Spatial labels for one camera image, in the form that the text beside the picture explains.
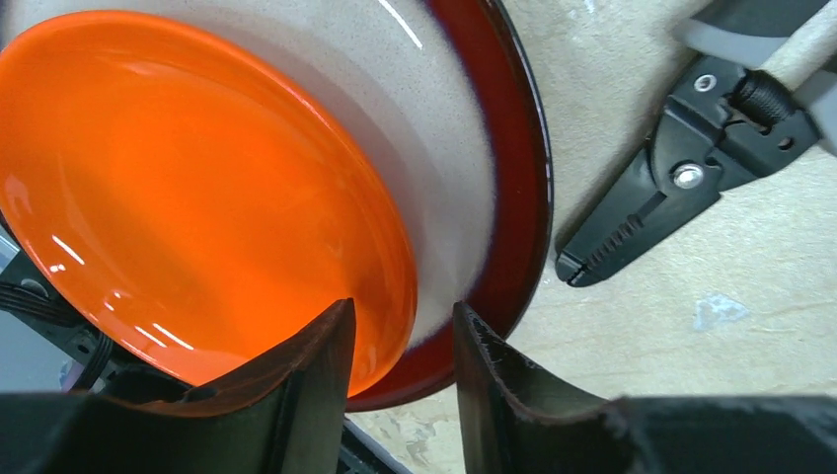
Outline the orange plate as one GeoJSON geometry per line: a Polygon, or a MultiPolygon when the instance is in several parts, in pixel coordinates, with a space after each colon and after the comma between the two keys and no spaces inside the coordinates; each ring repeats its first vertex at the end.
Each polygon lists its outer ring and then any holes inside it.
{"type": "Polygon", "coordinates": [[[410,239],[352,137],[265,62],[162,17],[67,14],[3,48],[1,211],[84,317],[192,385],[349,298],[356,395],[414,326],[410,239]]]}

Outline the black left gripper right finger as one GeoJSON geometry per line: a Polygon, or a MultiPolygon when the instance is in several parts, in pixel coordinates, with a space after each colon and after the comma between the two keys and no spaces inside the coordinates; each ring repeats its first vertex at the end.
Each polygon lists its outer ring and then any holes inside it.
{"type": "Polygon", "coordinates": [[[604,399],[453,309],[457,399],[470,473],[832,473],[828,396],[604,399]]]}

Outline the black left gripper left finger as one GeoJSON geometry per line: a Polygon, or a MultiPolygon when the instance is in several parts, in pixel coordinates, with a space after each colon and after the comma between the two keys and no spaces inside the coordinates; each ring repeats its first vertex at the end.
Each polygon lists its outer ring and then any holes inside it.
{"type": "Polygon", "coordinates": [[[354,349],[353,302],[177,402],[5,394],[5,473],[332,473],[354,349]]]}

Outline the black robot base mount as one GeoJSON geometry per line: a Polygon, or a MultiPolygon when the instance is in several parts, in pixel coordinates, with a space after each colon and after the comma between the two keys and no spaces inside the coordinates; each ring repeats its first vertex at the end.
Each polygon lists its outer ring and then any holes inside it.
{"type": "MultiPolygon", "coordinates": [[[[199,387],[189,387],[119,349],[71,307],[8,234],[1,237],[1,308],[79,363],[68,372],[59,394],[105,395],[145,404],[177,402],[199,387]]],[[[343,415],[339,464],[332,473],[401,471],[382,446],[343,415]]]]}

